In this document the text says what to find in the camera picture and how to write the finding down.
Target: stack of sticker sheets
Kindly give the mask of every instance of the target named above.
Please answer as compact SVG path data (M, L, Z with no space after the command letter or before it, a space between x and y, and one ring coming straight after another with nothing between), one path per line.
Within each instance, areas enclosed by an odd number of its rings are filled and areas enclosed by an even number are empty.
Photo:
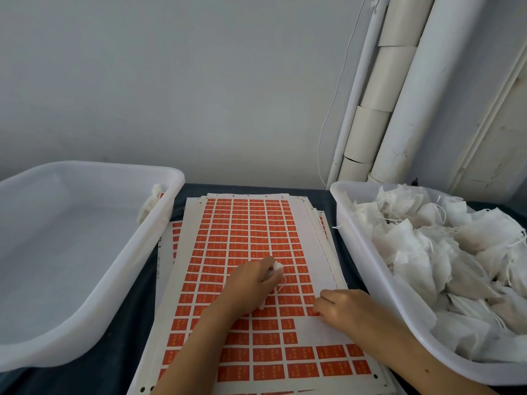
M347 288L324 212L288 194L208 194L160 241L155 320L128 394L154 388L236 266L269 254L283 285L232 326L214 394L395 393L384 366L314 316L322 289Z

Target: person's left hand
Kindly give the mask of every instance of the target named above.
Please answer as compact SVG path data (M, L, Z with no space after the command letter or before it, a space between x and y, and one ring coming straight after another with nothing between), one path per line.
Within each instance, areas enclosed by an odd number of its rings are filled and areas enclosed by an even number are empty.
M272 256L267 256L259 261L248 261L236 267L215 303L228 308L233 318L239 318L254 311L280 284L284 276L284 270L279 269L264 280L274 262L275 259Z

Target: hand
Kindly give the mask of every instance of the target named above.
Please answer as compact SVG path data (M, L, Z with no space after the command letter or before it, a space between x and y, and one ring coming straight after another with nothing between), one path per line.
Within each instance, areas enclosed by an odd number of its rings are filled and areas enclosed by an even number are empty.
M272 256L267 256L260 261L249 261L236 267L215 302L226 307L233 318L254 311L282 281L283 269L274 271L264 281L275 261Z
M320 319L388 366L400 356L401 345L416 341L404 322L364 291L322 290L313 309L320 313Z

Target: white plastic bin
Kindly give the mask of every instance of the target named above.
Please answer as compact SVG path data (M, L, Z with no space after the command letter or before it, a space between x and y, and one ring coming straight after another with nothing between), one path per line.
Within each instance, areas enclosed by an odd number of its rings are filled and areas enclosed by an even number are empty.
M157 183L164 196L139 226ZM77 161L0 182L0 371L61 365L96 344L183 183L173 168Z
M426 330L417 317L404 289L399 288L392 273L380 257L370 239L354 222L350 214L353 201L372 202L380 186L388 191L395 184L335 182L330 191L337 201L337 225L339 233L370 295L404 320L419 342L440 362L459 374L487 385L527 384L527 363L476 363L446 349ZM432 202L440 195L437 190L427 189Z

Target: pile of tea bags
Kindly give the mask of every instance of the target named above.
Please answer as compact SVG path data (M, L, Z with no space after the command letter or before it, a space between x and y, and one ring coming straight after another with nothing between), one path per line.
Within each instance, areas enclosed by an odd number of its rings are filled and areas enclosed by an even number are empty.
M527 242L514 219L405 185L352 208L439 342L478 362L527 361Z

